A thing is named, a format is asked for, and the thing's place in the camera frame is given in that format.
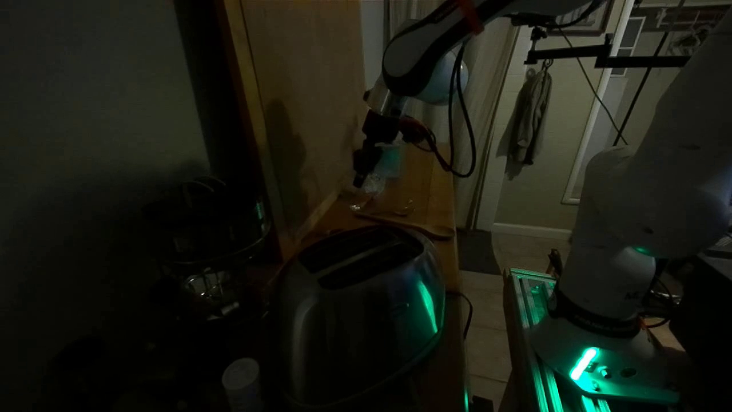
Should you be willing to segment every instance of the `green light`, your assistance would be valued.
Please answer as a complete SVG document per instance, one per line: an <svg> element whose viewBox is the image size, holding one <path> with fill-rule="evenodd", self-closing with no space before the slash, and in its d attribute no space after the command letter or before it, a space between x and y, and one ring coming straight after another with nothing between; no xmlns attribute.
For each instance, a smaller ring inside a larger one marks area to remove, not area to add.
<svg viewBox="0 0 732 412"><path fill-rule="evenodd" d="M650 248L631 248L635 253L653 256Z"/></svg>
<svg viewBox="0 0 732 412"><path fill-rule="evenodd" d="M466 388L461 388L461 408L464 412L470 412L470 394Z"/></svg>
<svg viewBox="0 0 732 412"><path fill-rule="evenodd" d="M426 305L426 311L430 316L432 332L437 334L434 298L430 295L430 290L428 290L428 285L422 282L419 282L415 288L419 288L419 298Z"/></svg>
<svg viewBox="0 0 732 412"><path fill-rule="evenodd" d="M586 372L586 368L590 366L590 361L596 358L596 348L590 346L581 353L579 361L573 364L569 378L577 383L581 378L581 372Z"/></svg>

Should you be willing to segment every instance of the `power cord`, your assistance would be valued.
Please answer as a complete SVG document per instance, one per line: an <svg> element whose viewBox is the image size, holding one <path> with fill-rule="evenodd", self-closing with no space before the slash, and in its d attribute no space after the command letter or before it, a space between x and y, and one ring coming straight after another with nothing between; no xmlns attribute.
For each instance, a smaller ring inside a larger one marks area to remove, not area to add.
<svg viewBox="0 0 732 412"><path fill-rule="evenodd" d="M464 293L455 290L455 295L456 295L461 303L466 303L466 320L464 320L464 327L461 327L461 340L464 340L464 338L466 338L466 332L470 330L475 307L472 307L472 303L470 303Z"/></svg>
<svg viewBox="0 0 732 412"><path fill-rule="evenodd" d="M456 89L456 101L460 101L461 118L464 118L466 134L468 134L468 145L470 145L470 162L468 162L468 170L466 170L466 172L456 172L456 170L452 168L452 173L460 177L460 178L468 178L468 177L475 172L475 133L472 133L470 116L468 116L468 112L466 112L466 102L464 102L464 94L461 94L461 73L460 73L460 61L461 61L461 54L464 54L466 43L468 43L468 39L461 41L461 45L460 45L460 51L456 51L456 58L455 58L455 65L452 65L452 73L451 73L451 91L447 91L451 164L455 164L455 129L452 129L452 97L455 97L455 89Z"/></svg>
<svg viewBox="0 0 732 412"><path fill-rule="evenodd" d="M566 45L573 47L573 43L569 41L569 37L566 37L562 30L557 30L557 31L564 37ZM613 141L613 147L617 147L617 138L620 138L620 141L627 145L627 139L621 138L621 131L617 129L617 121L614 121L613 112L611 112L609 106L598 98L598 94L596 94L596 89L594 89L594 85L593 85L593 79L590 79L590 75L587 75L586 65L583 65L579 58L573 58L573 59L577 59L577 65L579 65L579 68L581 68L581 75L586 77L586 82L587 82L594 101L602 106L604 115L605 115L609 121L613 123L613 131L614 131L614 141Z"/></svg>
<svg viewBox="0 0 732 412"><path fill-rule="evenodd" d="M439 162L439 168L440 168L443 172L451 172L451 173L455 173L455 177L461 177L461 173L456 173L456 172L452 170L452 162L445 161L445 157L439 153L437 138L434 138L432 129L419 123L419 121L412 118L412 116L399 116L399 133L403 133L404 141L412 141L412 145L414 145L415 149L421 149L421 150L434 153L434 157L437 157L437 162Z"/></svg>
<svg viewBox="0 0 732 412"><path fill-rule="evenodd" d="M559 277L564 273L562 253L555 248L549 250L546 273L553 275L553 277Z"/></svg>
<svg viewBox="0 0 732 412"><path fill-rule="evenodd" d="M666 267L667 267L667 261L655 258L653 277L650 282L647 295L643 298L641 316L643 318L661 318L655 322L645 322L645 327L650 327L650 330L666 324L678 305L674 293L670 290L670 285L664 282Z"/></svg>
<svg viewBox="0 0 732 412"><path fill-rule="evenodd" d="M635 89L635 94L634 94L634 98L631 98L631 106L628 106L627 112L625 112L625 118L621 118L621 126L620 126L620 131L617 131L617 134L614 134L614 139L613 139L613 147L617 147L617 139L621 138L621 131L625 131L627 121L631 118L631 115L634 115L634 109L635 109L635 102L638 102L638 98L641 98L641 94L643 94L643 87L645 87L645 82L647 82L647 75L650 75L650 70L653 68L652 65L653 65L653 59L659 58L666 39L667 39L667 30L664 31L664 37L661 37L661 41L659 41L659 45L655 45L650 65L645 66L645 73L643 73L641 85L638 85L638 89Z"/></svg>

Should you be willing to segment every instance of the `wall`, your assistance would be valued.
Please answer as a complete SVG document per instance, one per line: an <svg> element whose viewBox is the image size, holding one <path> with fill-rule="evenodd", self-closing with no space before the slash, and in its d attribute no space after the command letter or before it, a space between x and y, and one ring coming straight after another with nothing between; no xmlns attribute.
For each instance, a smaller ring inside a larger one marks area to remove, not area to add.
<svg viewBox="0 0 732 412"><path fill-rule="evenodd" d="M487 153L490 153L490 129L493 123L493 115L500 101L500 89L510 65L510 53L516 39L516 30L507 18L490 21L478 37L470 39L466 51L466 66L470 70L466 85L466 107L475 134L475 172L468 178L455 178L455 213L456 225L466 229L487 229L490 225L479 221L479 210L485 202L479 202L485 172L487 172ZM456 170L468 170L470 150L468 150L468 131L460 115L455 115L455 139L456 139Z"/></svg>
<svg viewBox="0 0 732 412"><path fill-rule="evenodd" d="M363 87L373 87L381 75L381 54L386 45L386 0L360 0L360 47Z"/></svg>
<svg viewBox="0 0 732 412"><path fill-rule="evenodd" d="M0 61L0 410L13 412L42 399L69 340L141 327L157 250L140 209L207 161L172 2L1 2Z"/></svg>
<svg viewBox="0 0 732 412"><path fill-rule="evenodd" d="M609 18L609 31L614 30L620 21L621 2L613 2ZM598 43L602 37L569 37L573 45ZM539 47L564 47L562 37L549 37ZM506 123L510 118L507 107L515 107L515 97L524 82L519 61L526 58L531 43L527 31L519 37L515 47L516 61L510 68L507 85L503 85L503 101L497 116L500 121L491 129L493 138L503 139ZM583 59L590 79L598 82L602 70L593 68L594 59ZM500 187L500 198L497 204L497 225L524 225L524 226L549 226L549 229L569 229L577 218L577 206L562 204L562 193L572 173L572 164L583 138L583 129L593 107L593 91L587 89L579 65L573 59L557 59L550 66L553 89L546 109L546 123L542 134L542 147L535 157L535 164L524 168L519 177L503 178L500 168L506 157L493 157L491 178Z"/></svg>
<svg viewBox="0 0 732 412"><path fill-rule="evenodd" d="M350 184L360 134L360 4L224 0L251 138L283 256Z"/></svg>

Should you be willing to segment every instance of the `white robotic arm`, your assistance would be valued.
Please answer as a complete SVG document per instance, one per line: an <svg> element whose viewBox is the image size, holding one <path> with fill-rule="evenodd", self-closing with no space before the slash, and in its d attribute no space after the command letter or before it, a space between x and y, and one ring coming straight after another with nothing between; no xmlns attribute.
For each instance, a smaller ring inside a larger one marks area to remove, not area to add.
<svg viewBox="0 0 732 412"><path fill-rule="evenodd" d="M587 168L573 250L559 293L581 309L631 320L653 258L681 258L729 226L732 13L721 21L655 107L638 153L609 150Z"/></svg>
<svg viewBox="0 0 732 412"><path fill-rule="evenodd" d="M394 141L403 102L419 97L439 77L439 65L460 41L479 31L485 21L511 18L516 22L546 25L555 15L587 4L594 9L604 0L445 0L426 18L397 31L381 59L381 77L370 89L368 116L363 123L363 147L354 150L354 185L360 185L379 157L379 145Z"/></svg>

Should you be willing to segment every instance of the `stainless steel toaster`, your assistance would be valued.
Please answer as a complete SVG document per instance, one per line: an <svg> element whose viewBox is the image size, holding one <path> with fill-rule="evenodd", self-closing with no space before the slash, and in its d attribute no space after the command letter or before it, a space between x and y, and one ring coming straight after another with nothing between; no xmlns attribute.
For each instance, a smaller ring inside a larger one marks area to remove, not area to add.
<svg viewBox="0 0 732 412"><path fill-rule="evenodd" d="M269 288L272 375L292 408L356 403L430 354L443 311L426 237L394 226L328 235L289 258Z"/></svg>

